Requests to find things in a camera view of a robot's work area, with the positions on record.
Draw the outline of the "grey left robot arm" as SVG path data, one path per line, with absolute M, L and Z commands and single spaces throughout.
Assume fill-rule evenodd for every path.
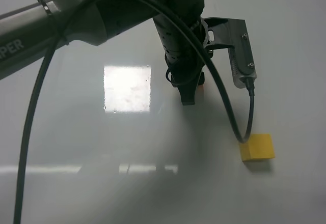
M 152 19 L 165 50 L 165 61 L 173 86 L 183 105 L 193 105 L 197 86 L 204 82 L 199 58 L 162 14 L 136 0 L 102 0 L 76 17 L 70 27 L 65 21 L 84 0 L 46 0 L 1 16 L 1 78 L 6 78 L 45 55 L 55 34 L 60 46 L 79 40 L 98 46 Z M 201 14 L 204 0 L 157 0 L 170 8 L 203 40 Z

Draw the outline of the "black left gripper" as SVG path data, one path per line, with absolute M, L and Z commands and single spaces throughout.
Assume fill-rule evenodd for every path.
M 173 17 L 159 14 L 153 18 L 165 50 L 167 77 L 173 86 L 178 86 L 183 106 L 195 105 L 198 81 L 193 79 L 201 70 L 201 65 L 189 37 L 202 42 L 201 14 L 204 1 L 164 0 Z

